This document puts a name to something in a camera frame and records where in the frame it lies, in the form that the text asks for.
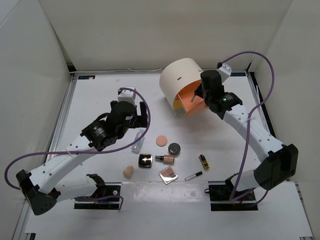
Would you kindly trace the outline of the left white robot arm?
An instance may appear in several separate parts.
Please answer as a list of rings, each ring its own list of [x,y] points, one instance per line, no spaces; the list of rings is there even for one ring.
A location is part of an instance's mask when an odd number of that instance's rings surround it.
[[[19,188],[34,215],[42,215],[57,203],[75,199],[80,202],[99,202],[108,199],[105,181],[96,173],[87,173],[75,180],[65,176],[84,161],[115,144],[128,129],[150,126],[150,109],[141,101],[141,114],[136,105],[127,101],[112,101],[111,111],[98,116],[80,135],[51,160],[31,170],[16,174]]]

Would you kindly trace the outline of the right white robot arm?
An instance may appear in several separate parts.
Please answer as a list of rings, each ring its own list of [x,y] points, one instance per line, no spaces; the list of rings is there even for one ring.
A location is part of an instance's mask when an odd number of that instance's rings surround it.
[[[244,171],[241,168],[225,180],[226,197],[236,200],[243,192],[259,187],[270,191],[293,177],[298,163],[297,147],[285,145],[253,119],[242,100],[234,93],[225,91],[219,71],[203,71],[200,79],[194,94],[245,139],[246,146],[252,148],[260,161],[256,169]]]

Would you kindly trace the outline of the clear black-capped mascara tube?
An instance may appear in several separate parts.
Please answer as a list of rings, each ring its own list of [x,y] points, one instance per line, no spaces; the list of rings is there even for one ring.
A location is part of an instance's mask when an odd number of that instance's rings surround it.
[[[196,173],[194,173],[194,174],[186,177],[186,178],[184,179],[184,181],[185,181],[185,182],[188,182],[188,181],[190,181],[190,180],[192,180],[192,179],[195,179],[195,178],[201,176],[202,174],[203,174],[202,171],[196,172]]]

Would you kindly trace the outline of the gold black lipstick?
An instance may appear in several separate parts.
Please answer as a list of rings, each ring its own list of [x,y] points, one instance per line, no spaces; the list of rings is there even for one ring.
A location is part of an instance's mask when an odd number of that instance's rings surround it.
[[[198,158],[199,158],[199,161],[200,161],[203,169],[204,169],[205,171],[208,171],[208,170],[210,169],[210,166],[209,166],[209,163],[208,163],[206,157],[205,157],[203,154],[200,154],[200,155],[198,156]]]

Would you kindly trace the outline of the red lip gloss tube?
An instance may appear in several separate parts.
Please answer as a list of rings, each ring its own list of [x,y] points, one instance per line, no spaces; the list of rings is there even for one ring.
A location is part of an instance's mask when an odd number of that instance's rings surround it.
[[[192,98],[191,98],[191,100],[190,100],[191,103],[194,102],[195,97],[196,97],[196,94],[194,94],[194,95],[192,96]]]

